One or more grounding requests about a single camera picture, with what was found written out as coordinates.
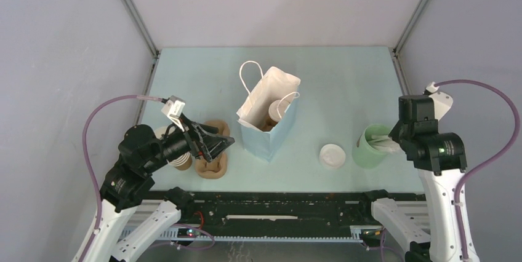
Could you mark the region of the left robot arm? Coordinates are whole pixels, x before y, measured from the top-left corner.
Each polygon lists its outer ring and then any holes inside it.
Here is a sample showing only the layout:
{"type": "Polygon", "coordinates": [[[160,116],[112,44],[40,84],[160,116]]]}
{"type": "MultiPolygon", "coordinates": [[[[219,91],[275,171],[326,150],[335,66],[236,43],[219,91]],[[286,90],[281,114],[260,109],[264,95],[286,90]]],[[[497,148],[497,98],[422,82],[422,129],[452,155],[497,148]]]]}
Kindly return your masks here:
{"type": "Polygon", "coordinates": [[[213,161],[234,142],[218,128],[183,118],[185,131],[158,138],[145,124],[131,127],[118,146],[119,157],[106,174],[92,231],[74,261],[136,261],[167,228],[194,217],[190,193],[179,187],[164,195],[157,209],[125,239],[120,235],[154,185],[152,174],[186,153],[213,161]]]}

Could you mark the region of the brown paper coffee cup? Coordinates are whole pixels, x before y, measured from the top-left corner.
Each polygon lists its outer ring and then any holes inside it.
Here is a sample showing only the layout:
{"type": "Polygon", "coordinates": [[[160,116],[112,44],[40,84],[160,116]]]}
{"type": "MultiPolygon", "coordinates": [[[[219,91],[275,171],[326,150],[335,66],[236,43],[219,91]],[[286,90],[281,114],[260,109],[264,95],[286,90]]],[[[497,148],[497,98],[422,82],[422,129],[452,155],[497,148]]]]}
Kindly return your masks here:
{"type": "Polygon", "coordinates": [[[274,121],[270,116],[267,116],[264,120],[264,125],[262,126],[261,130],[263,132],[270,132],[277,124],[277,121],[274,121]]]}

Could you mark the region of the white coffee cup lid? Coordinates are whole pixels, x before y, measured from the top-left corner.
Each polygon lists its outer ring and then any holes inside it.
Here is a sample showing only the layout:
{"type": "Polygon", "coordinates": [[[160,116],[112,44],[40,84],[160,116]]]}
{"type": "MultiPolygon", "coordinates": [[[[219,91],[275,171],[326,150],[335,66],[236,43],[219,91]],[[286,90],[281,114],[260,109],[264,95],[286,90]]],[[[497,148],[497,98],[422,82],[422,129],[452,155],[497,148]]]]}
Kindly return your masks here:
{"type": "Polygon", "coordinates": [[[276,123],[280,122],[290,104],[290,102],[283,99],[272,102],[268,109],[269,118],[276,123]]]}

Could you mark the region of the light blue paper bag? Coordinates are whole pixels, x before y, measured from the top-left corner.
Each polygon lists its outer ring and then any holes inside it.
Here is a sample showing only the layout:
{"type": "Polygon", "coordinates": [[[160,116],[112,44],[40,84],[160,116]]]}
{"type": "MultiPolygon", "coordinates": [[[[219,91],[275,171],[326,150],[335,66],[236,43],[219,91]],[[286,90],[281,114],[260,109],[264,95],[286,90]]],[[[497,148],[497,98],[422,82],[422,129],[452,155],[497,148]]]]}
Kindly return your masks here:
{"type": "Polygon", "coordinates": [[[247,97],[236,114],[243,147],[256,157],[270,162],[288,136],[295,122],[301,79],[272,66],[263,71],[253,60],[239,67],[239,78],[247,97]],[[243,78],[246,65],[255,65],[260,79],[248,88],[243,78]]]}

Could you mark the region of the stack of white lids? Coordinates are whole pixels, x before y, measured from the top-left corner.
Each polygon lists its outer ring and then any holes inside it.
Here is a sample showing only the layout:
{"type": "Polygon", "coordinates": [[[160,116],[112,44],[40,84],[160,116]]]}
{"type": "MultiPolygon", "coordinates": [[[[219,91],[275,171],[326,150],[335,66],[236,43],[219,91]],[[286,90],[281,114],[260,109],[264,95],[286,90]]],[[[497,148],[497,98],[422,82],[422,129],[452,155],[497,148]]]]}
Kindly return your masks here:
{"type": "Polygon", "coordinates": [[[346,161],[346,153],[335,144],[324,145],[319,152],[319,162],[325,169],[339,169],[346,161]]]}

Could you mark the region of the stack of paper cups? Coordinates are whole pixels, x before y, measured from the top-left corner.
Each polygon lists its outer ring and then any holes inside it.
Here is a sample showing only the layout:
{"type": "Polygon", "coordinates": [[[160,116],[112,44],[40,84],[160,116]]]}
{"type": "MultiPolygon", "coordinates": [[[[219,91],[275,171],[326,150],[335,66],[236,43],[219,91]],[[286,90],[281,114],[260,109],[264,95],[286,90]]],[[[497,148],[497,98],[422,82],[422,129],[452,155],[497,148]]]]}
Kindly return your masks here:
{"type": "MultiPolygon", "coordinates": [[[[156,135],[156,137],[158,139],[163,139],[165,137],[166,131],[167,131],[167,127],[164,126],[164,127],[157,128],[154,131],[154,133],[155,133],[155,135],[156,135]]],[[[178,158],[176,158],[174,160],[168,161],[168,165],[173,167],[173,168],[176,168],[179,171],[187,170],[192,165],[191,154],[190,153],[185,153],[182,156],[180,156],[180,157],[178,157],[178,158]]]]}

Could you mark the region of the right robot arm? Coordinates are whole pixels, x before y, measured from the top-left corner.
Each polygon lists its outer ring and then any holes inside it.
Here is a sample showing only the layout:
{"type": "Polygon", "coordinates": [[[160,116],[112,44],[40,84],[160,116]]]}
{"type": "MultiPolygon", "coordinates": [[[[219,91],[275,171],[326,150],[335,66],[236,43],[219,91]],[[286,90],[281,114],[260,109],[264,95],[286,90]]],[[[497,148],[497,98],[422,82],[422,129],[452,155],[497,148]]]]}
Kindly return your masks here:
{"type": "Polygon", "coordinates": [[[430,232],[399,210],[385,190],[363,194],[358,216],[380,223],[399,243],[405,261],[479,261],[473,246],[463,179],[465,147],[455,133],[440,133],[439,120],[453,104],[444,92],[399,97],[399,119],[389,136],[419,173],[425,191],[430,232]]]}

